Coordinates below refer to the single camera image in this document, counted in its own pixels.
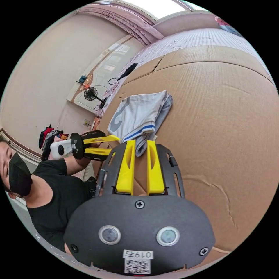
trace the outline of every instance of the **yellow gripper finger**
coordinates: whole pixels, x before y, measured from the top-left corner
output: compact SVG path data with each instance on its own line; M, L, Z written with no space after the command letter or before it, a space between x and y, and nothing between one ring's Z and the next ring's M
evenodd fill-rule
M84 153L87 154L97 154L109 156L111 149L109 148L98 148L98 147L88 147L84 149Z
M147 140L147 195L162 194L165 190L155 141Z
M112 142L114 140L120 141L120 138L110 135L110 136L105 136L105 137L97 137L97 138L92 138L92 139L85 139L83 140L84 144L88 143L95 143L95 142Z
M116 191L133 195L136 140L128 140L121 163Z

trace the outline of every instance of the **black face mask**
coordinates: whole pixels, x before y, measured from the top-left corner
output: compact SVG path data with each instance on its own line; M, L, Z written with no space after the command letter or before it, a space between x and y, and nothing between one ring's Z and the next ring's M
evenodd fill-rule
M29 195L31 191L31 173L20 156L15 153L9 163L10 190L20 197Z

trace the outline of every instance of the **window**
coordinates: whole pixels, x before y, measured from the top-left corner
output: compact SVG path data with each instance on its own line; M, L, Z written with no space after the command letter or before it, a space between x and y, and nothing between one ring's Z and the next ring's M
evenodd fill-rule
M187 10L186 7L173 0L116 0L113 2L132 6L155 20Z
M202 7L200 7L200 6L196 5L196 4L192 4L192 3L188 2L188 1L184 1L184 0L182 0L182 2L184 2L185 4L190 6L190 8L192 8L193 10L196 10L196 11L207 11L208 12L207 9L204 9L204 8L202 8Z

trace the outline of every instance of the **electric fan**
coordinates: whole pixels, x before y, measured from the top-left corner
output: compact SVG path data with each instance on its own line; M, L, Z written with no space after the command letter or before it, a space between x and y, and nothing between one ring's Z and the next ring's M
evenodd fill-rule
M93 101L95 99L99 100L101 102L101 104L99 105L99 109L102 109L105 105L105 102L107 100L107 98L104 98L103 100L98 98L98 91L95 87L87 87L84 90L84 98L87 101Z

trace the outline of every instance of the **curtain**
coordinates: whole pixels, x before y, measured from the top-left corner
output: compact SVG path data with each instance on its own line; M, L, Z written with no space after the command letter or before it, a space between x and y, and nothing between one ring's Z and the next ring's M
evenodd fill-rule
M89 4L77 10L75 14L90 14L104 18L125 30L144 46L164 38L146 20L123 7Z

